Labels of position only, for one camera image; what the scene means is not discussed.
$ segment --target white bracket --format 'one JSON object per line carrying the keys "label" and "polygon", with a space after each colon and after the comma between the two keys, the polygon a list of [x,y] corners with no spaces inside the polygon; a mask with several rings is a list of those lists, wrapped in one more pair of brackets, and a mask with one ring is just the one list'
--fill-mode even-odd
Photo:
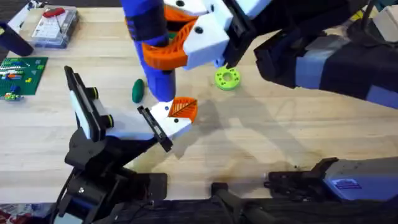
{"label": "white bracket", "polygon": [[[87,139],[91,139],[90,127],[83,110],[77,100],[76,94],[70,91],[70,100],[79,119],[80,126],[84,130]],[[172,107],[173,101],[168,103],[158,103],[151,109],[151,114],[156,119],[164,133],[170,139],[175,139],[186,133],[192,127],[189,118],[169,118],[169,111],[166,108]],[[106,130],[107,136],[114,136],[120,140],[150,140],[154,137],[152,128],[138,111],[121,111],[116,109],[106,109],[100,100],[93,100],[93,104],[99,115],[111,114],[114,121],[113,128]]]}
{"label": "white bracket", "polygon": [[164,0],[164,3],[191,16],[201,16],[207,13],[201,0]]}
{"label": "white bracket", "polygon": [[193,69],[222,57],[228,42],[227,33],[213,14],[200,16],[183,45],[188,55],[184,69]]}
{"label": "white bracket", "polygon": [[256,18],[272,0],[236,0],[245,15]]}

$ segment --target black clamp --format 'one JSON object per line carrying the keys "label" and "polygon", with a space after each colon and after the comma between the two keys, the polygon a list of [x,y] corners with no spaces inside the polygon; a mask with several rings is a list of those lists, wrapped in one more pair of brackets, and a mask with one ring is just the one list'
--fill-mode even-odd
{"label": "black clamp", "polygon": [[231,25],[226,31],[229,42],[223,57],[227,68],[233,68],[237,66],[251,42],[257,37],[257,31],[250,18],[245,15],[235,0],[223,1],[233,16]]}
{"label": "black clamp", "polygon": [[166,152],[172,150],[173,143],[167,137],[166,133],[163,131],[162,127],[160,127],[159,123],[152,116],[148,108],[144,108],[143,106],[138,107],[138,112],[143,115],[150,128],[153,130],[155,134],[155,138],[158,140],[160,145]]}

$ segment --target screw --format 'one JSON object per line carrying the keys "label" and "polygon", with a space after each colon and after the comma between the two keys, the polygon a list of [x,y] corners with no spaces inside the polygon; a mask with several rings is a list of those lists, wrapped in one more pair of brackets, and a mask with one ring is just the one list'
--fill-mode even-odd
{"label": "screw", "polygon": [[196,28],[195,28],[195,32],[196,32],[197,34],[202,34],[202,33],[203,33],[203,29],[202,29],[201,27],[196,27]]}
{"label": "screw", "polygon": [[178,1],[175,2],[175,4],[176,4],[177,6],[183,7],[183,6],[185,5],[185,2],[182,1],[182,0],[178,0]]}

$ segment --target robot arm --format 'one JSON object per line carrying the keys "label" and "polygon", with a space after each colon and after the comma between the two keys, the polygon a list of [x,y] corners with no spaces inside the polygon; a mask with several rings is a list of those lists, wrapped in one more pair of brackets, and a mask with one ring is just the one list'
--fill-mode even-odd
{"label": "robot arm", "polygon": [[[146,9],[137,19],[148,18],[152,13],[153,18],[159,20],[146,21],[147,31],[143,33],[157,33],[159,24],[162,24],[161,30],[176,33],[169,44],[156,45],[144,41],[137,47],[145,71],[147,68],[173,71],[178,67],[189,70],[209,62],[213,62],[215,67],[235,67],[257,36],[280,30],[254,51],[257,67],[265,80],[290,88],[299,86],[332,91],[398,108],[398,103],[392,103],[398,102],[397,87],[393,84],[396,82],[389,78],[392,75],[388,75],[396,71],[391,65],[397,57],[380,58],[371,63],[363,58],[363,64],[368,66],[359,68],[355,61],[344,59],[343,55],[347,51],[351,55],[364,55],[361,52],[365,51],[373,55],[372,58],[378,58],[379,49],[364,50],[363,47],[353,47],[353,43],[333,40],[333,37],[332,42],[335,43],[331,43],[332,48],[328,45],[330,43],[322,47],[314,47],[316,44],[313,44],[319,39],[325,40],[323,30],[347,21],[368,3],[367,0],[165,0],[164,8],[161,0],[139,2],[122,1],[127,16],[133,4],[136,9],[140,6]],[[164,10],[157,11],[162,16],[154,16],[155,11],[151,7],[154,4]],[[140,34],[138,28],[130,31],[133,39]],[[381,62],[388,64],[384,68],[390,70],[365,75],[366,78],[354,75],[357,72],[362,74],[363,70],[377,69]],[[166,82],[160,79],[153,82],[151,74],[146,74],[149,88],[158,100],[164,101],[159,95],[169,96],[167,100],[172,100],[175,94],[174,73],[162,76]]]}

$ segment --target orange bracket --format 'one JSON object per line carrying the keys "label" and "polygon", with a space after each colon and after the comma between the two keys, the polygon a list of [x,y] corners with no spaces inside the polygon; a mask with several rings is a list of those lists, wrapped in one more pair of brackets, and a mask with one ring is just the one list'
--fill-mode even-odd
{"label": "orange bracket", "polygon": [[149,66],[161,70],[172,70],[187,65],[188,55],[185,54],[183,45],[195,25],[197,17],[186,15],[169,6],[165,6],[165,18],[168,21],[186,22],[186,24],[168,46],[154,47],[142,43],[142,51],[144,60]]}
{"label": "orange bracket", "polygon": [[190,97],[176,97],[173,100],[169,117],[189,118],[193,123],[198,114],[198,101]]}

